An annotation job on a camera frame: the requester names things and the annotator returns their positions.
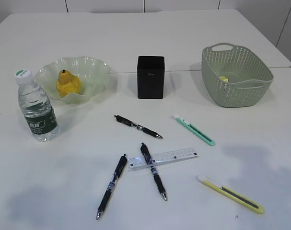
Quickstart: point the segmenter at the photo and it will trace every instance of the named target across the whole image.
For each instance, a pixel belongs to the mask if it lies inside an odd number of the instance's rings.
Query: wavy-edged bowl
[[[71,92],[64,97],[60,97],[56,89],[56,82],[59,72],[63,69],[78,76],[82,81],[79,94]],[[63,57],[43,66],[35,75],[35,81],[43,87],[51,98],[62,100],[68,104],[80,104],[105,89],[105,86],[109,83],[110,70],[111,68],[106,63],[93,57]]]

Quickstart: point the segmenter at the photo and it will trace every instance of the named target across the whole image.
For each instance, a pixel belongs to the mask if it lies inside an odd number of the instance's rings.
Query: water bottle
[[[38,141],[54,139],[59,127],[46,92],[35,83],[30,70],[16,72],[15,80],[20,86],[18,90],[19,105],[32,135]]]

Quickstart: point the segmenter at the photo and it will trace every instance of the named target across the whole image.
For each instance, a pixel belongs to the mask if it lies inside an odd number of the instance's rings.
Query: table
[[[112,72],[136,72],[141,55],[165,56],[166,71],[200,70],[205,47],[228,42],[255,52],[269,67],[291,63],[236,10],[156,13],[26,13],[0,24],[0,69],[33,68],[88,55]]]
[[[223,229],[291,230],[291,69],[252,107],[222,108],[200,71],[168,72],[164,99],[136,96],[136,73],[111,74],[106,91],[88,103],[52,101],[61,133],[31,138],[13,79],[0,84],[0,230]],[[182,115],[216,141],[210,147],[171,118]],[[161,134],[152,138],[115,121],[122,115]],[[106,212],[95,220],[121,155],[194,147],[199,157],[158,166],[165,202],[149,170],[119,179]],[[256,214],[196,181],[211,176],[262,204]]]

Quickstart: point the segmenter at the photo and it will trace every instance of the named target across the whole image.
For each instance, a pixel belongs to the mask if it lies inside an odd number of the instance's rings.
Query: bottle cap
[[[35,78],[28,69],[22,69],[16,72],[15,80],[18,85],[25,85],[32,82]]]

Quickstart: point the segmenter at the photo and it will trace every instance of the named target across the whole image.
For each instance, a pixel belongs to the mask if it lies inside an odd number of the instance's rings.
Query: transparent ruler
[[[177,161],[183,161],[183,160],[196,158],[198,157],[198,154],[194,148],[187,148],[187,149],[180,149],[180,150],[174,150],[170,152],[153,154],[151,157],[154,162],[154,165],[157,166],[161,164],[169,164],[169,163],[173,163]],[[143,156],[129,158],[128,165],[129,165],[130,170],[138,170],[138,169],[144,169],[148,167]]]

